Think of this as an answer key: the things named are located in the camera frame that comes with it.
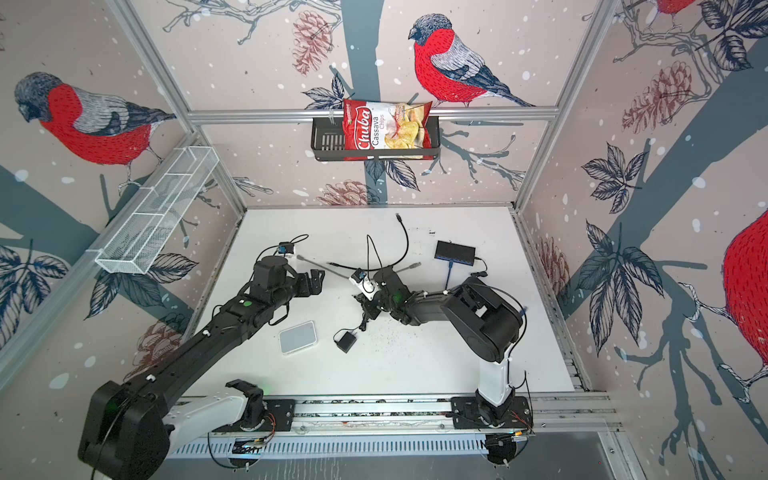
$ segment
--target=bird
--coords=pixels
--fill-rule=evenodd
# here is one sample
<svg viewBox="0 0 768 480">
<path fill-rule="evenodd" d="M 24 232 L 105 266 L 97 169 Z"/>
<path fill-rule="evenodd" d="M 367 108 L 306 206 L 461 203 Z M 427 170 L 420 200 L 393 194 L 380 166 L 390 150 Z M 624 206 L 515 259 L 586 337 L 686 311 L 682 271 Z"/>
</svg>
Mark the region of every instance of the bird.
<svg viewBox="0 0 768 480">
<path fill-rule="evenodd" d="M 699 309 L 725 316 L 739 329 L 742 337 L 757 352 L 763 362 L 760 370 L 748 379 L 742 379 L 729 365 L 721 363 L 744 388 L 744 396 L 736 397 L 742 403 L 750 403 L 750 387 L 756 381 L 768 377 L 768 210 L 731 240 L 723 259 L 723 288 L 726 306 L 716 308 L 698 300 L 696 291 L 682 283 L 693 293 L 697 312 Z"/>
<path fill-rule="evenodd" d="M 176 118 L 116 95 L 85 91 L 41 71 L 21 79 L 14 96 L 27 122 L 39 120 L 73 154 L 94 164 L 124 165 L 128 178 L 118 193 L 129 184 L 139 186 L 131 179 L 131 162 L 145 150 L 154 154 L 149 140 L 155 128 Z"/>
<path fill-rule="evenodd" d="M 502 97 L 522 107 L 533 107 L 514 96 L 491 73 L 480 54 L 464 45 L 445 15 L 423 15 L 413 24 L 408 39 L 415 42 L 416 77 L 438 99 L 436 105 L 451 101 L 469 106 L 476 98 Z"/>
<path fill-rule="evenodd" d="M 677 23 L 674 16 L 678 12 L 680 12 L 683 8 L 686 8 L 688 5 L 694 3 L 694 0 L 649 0 L 649 1 L 656 8 L 656 12 L 654 13 L 653 19 L 650 22 L 648 22 L 648 31 L 653 31 L 651 26 L 654 24 L 656 17 L 658 17 L 660 13 L 672 15 L 672 28 L 670 28 L 670 31 L 674 30 L 675 28 L 682 28 L 682 25 Z"/>
</svg>

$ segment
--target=white mesh basket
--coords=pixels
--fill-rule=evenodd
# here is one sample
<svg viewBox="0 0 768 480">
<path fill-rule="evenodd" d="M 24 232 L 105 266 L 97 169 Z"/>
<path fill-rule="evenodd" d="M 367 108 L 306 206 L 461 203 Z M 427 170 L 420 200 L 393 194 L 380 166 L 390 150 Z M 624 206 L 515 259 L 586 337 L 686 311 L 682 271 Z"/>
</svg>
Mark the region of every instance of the white mesh basket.
<svg viewBox="0 0 768 480">
<path fill-rule="evenodd" d="M 109 273 L 146 273 L 208 175 L 219 163 L 211 147 L 185 147 L 96 259 Z"/>
</svg>

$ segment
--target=red and white chip bag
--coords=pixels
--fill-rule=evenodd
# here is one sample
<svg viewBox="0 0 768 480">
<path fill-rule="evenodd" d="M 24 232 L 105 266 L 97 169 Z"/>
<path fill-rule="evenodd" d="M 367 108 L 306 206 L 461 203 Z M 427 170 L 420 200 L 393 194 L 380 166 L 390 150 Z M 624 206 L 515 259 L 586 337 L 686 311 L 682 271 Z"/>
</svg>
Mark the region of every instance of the red and white chip bag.
<svg viewBox="0 0 768 480">
<path fill-rule="evenodd" d="M 432 102 L 425 104 L 387 104 L 378 101 L 344 100 L 344 138 L 347 150 L 398 150 L 432 148 L 425 126 Z M 431 155 L 391 157 L 431 160 Z M 347 157 L 344 160 L 365 160 Z"/>
</svg>

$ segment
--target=gray floor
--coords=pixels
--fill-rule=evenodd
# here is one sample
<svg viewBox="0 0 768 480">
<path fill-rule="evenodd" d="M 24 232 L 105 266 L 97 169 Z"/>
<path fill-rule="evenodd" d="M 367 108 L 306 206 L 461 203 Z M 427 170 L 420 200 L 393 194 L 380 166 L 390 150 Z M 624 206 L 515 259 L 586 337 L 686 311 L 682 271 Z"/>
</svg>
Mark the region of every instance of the gray floor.
<svg viewBox="0 0 768 480">
<path fill-rule="evenodd" d="M 152 480 L 512 480 L 613 479 L 596 433 L 538 433 L 509 468 L 483 455 L 262 460 L 249 472 L 205 460 L 167 460 Z"/>
</svg>

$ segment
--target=bird head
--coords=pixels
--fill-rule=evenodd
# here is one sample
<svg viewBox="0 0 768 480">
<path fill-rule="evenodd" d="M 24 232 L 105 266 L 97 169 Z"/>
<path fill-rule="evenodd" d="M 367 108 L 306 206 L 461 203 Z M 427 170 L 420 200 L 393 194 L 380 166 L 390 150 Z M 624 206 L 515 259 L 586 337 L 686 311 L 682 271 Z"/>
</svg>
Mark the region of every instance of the bird head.
<svg viewBox="0 0 768 480">
<path fill-rule="evenodd" d="M 429 40 L 430 35 L 442 28 L 453 28 L 448 17 L 439 13 L 423 15 L 414 22 L 413 28 L 411 28 L 411 32 L 408 34 L 408 39 L 415 40 L 416 43 L 423 47 L 427 40 Z"/>
<path fill-rule="evenodd" d="M 51 121 L 51 109 L 48 107 L 48 94 L 63 82 L 54 75 L 37 71 L 22 78 L 16 84 L 14 96 L 18 111 L 26 121 L 37 118 L 40 121 Z"/>
</svg>

